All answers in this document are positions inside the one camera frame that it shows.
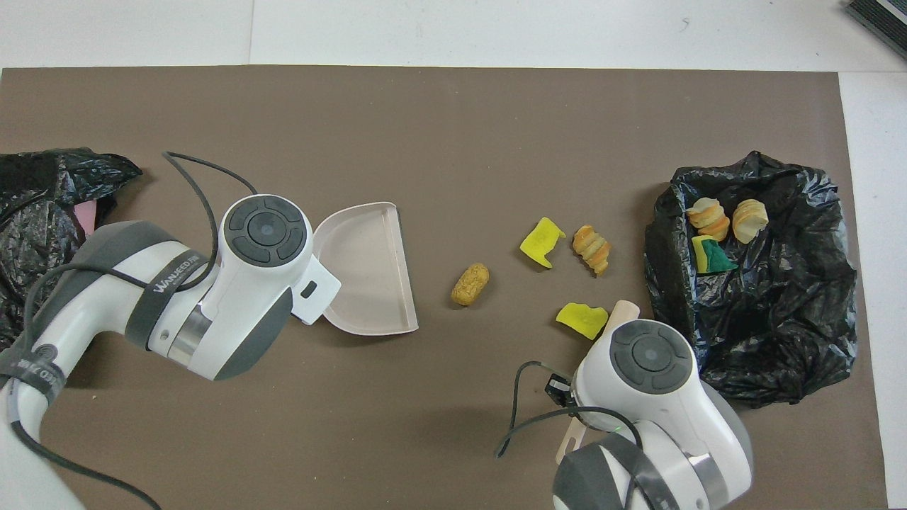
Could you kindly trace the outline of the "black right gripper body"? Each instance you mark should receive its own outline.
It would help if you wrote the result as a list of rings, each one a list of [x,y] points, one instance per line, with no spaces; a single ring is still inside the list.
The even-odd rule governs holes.
[[[544,387],[544,392],[561,409],[575,406],[576,400],[571,391],[571,384],[563,375],[551,374]]]

